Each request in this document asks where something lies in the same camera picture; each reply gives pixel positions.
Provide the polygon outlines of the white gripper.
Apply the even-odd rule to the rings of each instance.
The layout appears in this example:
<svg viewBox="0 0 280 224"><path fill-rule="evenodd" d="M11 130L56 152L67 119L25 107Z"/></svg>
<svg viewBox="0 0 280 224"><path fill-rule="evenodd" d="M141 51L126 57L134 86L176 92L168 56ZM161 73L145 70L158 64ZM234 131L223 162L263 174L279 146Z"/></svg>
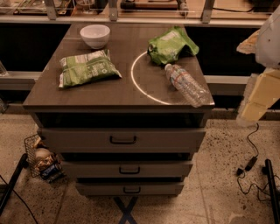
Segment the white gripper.
<svg viewBox="0 0 280 224"><path fill-rule="evenodd" d="M241 119L245 123L257 122L280 99L280 5L257 30L242 41L236 51L255 53L255 60L269 67L256 77L256 82Z"/></svg>

